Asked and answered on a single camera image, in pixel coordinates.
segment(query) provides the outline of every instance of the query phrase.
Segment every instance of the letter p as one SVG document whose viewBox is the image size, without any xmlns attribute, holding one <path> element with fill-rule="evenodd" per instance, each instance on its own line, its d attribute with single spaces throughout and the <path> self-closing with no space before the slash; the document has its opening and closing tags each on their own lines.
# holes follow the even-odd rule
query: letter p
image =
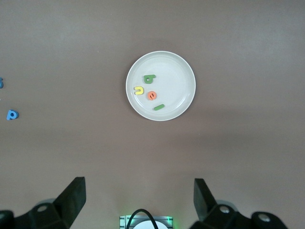
<svg viewBox="0 0 305 229">
<path fill-rule="evenodd" d="M 6 120 L 12 120 L 18 118 L 19 114 L 17 111 L 9 110 L 8 116 L 6 117 Z"/>
</svg>

